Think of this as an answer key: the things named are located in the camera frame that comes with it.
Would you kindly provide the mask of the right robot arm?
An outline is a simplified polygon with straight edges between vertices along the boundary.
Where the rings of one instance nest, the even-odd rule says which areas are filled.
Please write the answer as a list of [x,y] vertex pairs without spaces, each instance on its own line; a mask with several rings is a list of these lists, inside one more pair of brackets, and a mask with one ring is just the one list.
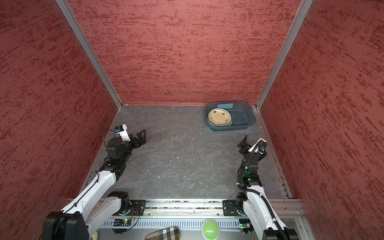
[[236,182],[241,191],[238,211],[248,217],[259,240],[298,240],[297,232],[289,229],[273,209],[258,174],[259,162],[267,156],[267,141],[260,138],[251,145],[247,139],[245,136],[238,144],[243,155]]

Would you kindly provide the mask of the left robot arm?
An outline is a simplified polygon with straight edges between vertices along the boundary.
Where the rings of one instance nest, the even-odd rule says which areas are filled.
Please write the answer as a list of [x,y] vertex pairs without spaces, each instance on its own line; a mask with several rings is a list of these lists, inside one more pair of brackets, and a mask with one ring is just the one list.
[[44,220],[41,240],[89,240],[113,215],[132,218],[139,209],[132,206],[126,192],[113,191],[101,206],[99,200],[122,176],[134,149],[147,142],[147,132],[128,134],[126,125],[114,128],[114,138],[105,144],[107,156],[96,170],[95,178],[59,212],[51,212]]

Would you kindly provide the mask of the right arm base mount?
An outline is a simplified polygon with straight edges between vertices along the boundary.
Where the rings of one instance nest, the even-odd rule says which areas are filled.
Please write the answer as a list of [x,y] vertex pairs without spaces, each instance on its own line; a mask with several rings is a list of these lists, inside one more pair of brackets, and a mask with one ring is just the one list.
[[222,205],[223,205],[224,216],[235,217],[235,216],[245,215],[243,211],[239,210],[237,200],[223,200]]

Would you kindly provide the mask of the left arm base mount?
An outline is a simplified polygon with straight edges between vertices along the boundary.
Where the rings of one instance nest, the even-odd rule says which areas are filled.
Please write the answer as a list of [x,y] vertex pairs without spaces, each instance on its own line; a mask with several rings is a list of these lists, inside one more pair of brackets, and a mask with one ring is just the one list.
[[123,202],[121,209],[118,211],[119,216],[142,216],[146,207],[146,200],[129,200]]

